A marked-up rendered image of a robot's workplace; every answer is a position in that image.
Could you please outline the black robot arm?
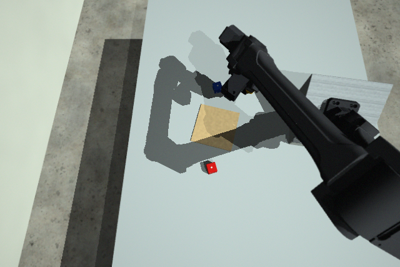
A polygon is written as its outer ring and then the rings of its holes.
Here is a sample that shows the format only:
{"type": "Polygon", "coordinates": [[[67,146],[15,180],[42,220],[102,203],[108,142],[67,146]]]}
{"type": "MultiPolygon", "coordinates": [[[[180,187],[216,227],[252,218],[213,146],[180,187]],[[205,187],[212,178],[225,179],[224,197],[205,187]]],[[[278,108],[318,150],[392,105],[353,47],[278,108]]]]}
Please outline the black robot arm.
{"type": "Polygon", "coordinates": [[[323,182],[311,193],[337,230],[400,260],[400,151],[374,139],[380,132],[356,113],[356,101],[329,98],[322,113],[254,36],[230,25],[218,38],[233,72],[221,87],[224,97],[234,102],[255,85],[315,162],[323,182]]]}

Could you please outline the blue die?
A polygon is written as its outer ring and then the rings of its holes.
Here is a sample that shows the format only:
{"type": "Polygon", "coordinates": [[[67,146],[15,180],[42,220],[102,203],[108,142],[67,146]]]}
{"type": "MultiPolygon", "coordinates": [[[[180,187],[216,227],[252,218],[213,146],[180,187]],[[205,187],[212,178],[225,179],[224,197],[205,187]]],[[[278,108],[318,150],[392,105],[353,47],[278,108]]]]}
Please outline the blue die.
{"type": "Polygon", "coordinates": [[[212,84],[212,88],[213,88],[213,91],[215,94],[221,92],[221,87],[222,87],[222,84],[220,81],[212,84]]]}

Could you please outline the red die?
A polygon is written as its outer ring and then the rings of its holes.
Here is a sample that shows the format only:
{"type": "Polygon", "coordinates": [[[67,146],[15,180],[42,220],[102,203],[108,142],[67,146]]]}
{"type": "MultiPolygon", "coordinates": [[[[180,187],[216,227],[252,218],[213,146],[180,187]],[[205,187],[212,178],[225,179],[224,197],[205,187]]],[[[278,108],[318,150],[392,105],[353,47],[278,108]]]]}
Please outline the red die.
{"type": "Polygon", "coordinates": [[[217,167],[216,167],[215,162],[206,164],[206,168],[207,168],[208,174],[217,172],[217,167]]]}

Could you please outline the tan flat mat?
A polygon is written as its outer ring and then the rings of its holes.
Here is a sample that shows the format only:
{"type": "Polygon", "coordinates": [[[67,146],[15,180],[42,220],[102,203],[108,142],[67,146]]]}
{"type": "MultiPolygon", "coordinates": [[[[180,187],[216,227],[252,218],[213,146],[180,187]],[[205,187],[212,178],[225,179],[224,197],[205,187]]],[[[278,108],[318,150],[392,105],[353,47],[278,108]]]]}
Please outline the tan flat mat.
{"type": "Polygon", "coordinates": [[[191,141],[231,151],[239,114],[201,104],[191,141]]]}

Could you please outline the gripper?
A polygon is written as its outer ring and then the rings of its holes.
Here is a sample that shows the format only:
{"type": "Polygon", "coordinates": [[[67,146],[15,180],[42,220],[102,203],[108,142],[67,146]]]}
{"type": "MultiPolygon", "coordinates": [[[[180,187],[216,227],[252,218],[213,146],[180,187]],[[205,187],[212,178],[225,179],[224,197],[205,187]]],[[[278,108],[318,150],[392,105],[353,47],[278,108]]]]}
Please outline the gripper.
{"type": "MultiPolygon", "coordinates": [[[[229,74],[233,75],[233,72],[229,70],[229,74]]],[[[256,93],[259,92],[258,88],[254,85],[254,87],[251,89],[248,86],[245,87],[247,94],[252,94],[254,91],[256,93]]]]}

